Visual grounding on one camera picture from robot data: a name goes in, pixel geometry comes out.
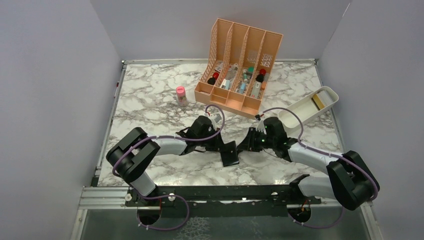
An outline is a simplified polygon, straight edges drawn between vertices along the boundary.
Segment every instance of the white container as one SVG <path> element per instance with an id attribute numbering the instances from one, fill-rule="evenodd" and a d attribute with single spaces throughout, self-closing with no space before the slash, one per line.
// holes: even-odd
<path id="1" fill-rule="evenodd" d="M 333 102 L 330 105 L 324 107 L 323 109 L 318 110 L 311 99 L 316 93 L 321 92 L 323 90 L 327 91 L 328 95 L 330 96 Z M 313 119 L 319 117 L 326 111 L 330 110 L 330 108 L 338 100 L 339 100 L 339 95 L 337 95 L 336 92 L 334 92 L 328 86 L 322 86 L 316 91 L 311 92 L 306 97 L 288 106 L 287 109 L 292 110 L 300 118 L 303 125 L 305 125 L 309 123 L 310 121 L 312 121 Z M 294 131 L 301 128 L 299 121 L 288 111 L 281 110 L 278 113 L 278 118 L 282 122 L 282 125 L 284 126 L 284 130 L 286 131 L 287 134 L 293 133 Z"/>

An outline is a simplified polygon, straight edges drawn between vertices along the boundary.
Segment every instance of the gray wall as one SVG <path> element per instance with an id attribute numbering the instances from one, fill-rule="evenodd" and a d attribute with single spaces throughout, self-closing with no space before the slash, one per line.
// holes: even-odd
<path id="1" fill-rule="evenodd" d="M 89 0 L 0 3 L 0 239 L 69 239 L 120 58 Z"/>
<path id="2" fill-rule="evenodd" d="M 124 60 L 208 58 L 217 18 L 282 33 L 277 58 L 319 58 L 350 0 L 91 0 Z"/>
<path id="3" fill-rule="evenodd" d="M 381 185 L 384 239 L 424 234 L 424 1 L 353 0 L 318 62 L 349 149 Z"/>

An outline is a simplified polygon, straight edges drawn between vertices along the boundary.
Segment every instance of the marble table top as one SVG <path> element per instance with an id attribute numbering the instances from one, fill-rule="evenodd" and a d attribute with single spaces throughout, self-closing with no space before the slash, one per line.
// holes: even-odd
<path id="1" fill-rule="evenodd" d="M 206 69 L 206 63 L 130 64 L 122 83 L 110 129 L 106 153 L 135 127 L 150 136 L 173 135 L 191 126 L 203 115 L 205 106 L 195 101 L 194 89 Z M 184 86 L 189 105 L 178 107 L 176 87 Z M 321 87 L 312 63 L 276 62 L 270 74 L 260 111 L 287 107 Z M 213 113 L 218 110 L 210 108 Z M 225 143 L 239 144 L 256 121 L 224 111 L 225 126 L 221 132 Z M 278 111 L 267 113 L 276 116 Z M 311 146 L 341 151 L 330 112 L 306 124 L 302 140 Z M 297 137 L 294 132 L 290 137 Z M 242 152 L 240 164 L 223 167 L 217 152 L 192 152 L 184 156 L 164 155 L 153 159 L 146 172 L 159 186 L 273 185 L 288 184 L 302 174 L 323 176 L 324 173 L 300 163 L 287 162 L 266 152 Z M 112 166 L 103 159 L 99 187 L 127 184 L 112 175 Z"/>

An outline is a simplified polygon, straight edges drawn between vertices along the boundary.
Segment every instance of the orange plastic organizer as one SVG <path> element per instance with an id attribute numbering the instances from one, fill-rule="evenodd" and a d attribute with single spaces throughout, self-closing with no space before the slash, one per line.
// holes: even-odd
<path id="1" fill-rule="evenodd" d="M 254 119 L 266 89 L 266 82 L 263 82 L 258 96 L 251 97 L 257 83 L 255 79 L 261 69 L 271 73 L 282 39 L 283 35 L 279 33 L 217 19 L 210 37 L 209 61 L 194 89 L 196 101 L 216 104 L 226 111 Z M 208 84 L 208 79 L 217 72 L 215 69 L 220 64 L 222 68 L 215 84 Z M 232 70 L 236 71 L 232 84 L 228 90 L 221 88 L 233 64 L 238 64 L 238 69 Z M 250 67 L 253 67 L 250 82 L 246 84 L 245 91 L 240 92 L 243 69 Z"/>

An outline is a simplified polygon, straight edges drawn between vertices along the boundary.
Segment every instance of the pink bottle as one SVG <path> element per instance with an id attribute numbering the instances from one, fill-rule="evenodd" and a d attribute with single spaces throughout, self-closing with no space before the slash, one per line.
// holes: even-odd
<path id="1" fill-rule="evenodd" d="M 176 98 L 180 107 L 187 107 L 189 105 L 189 101 L 187 101 L 186 97 L 186 89 L 184 89 L 183 86 L 176 88 Z"/>

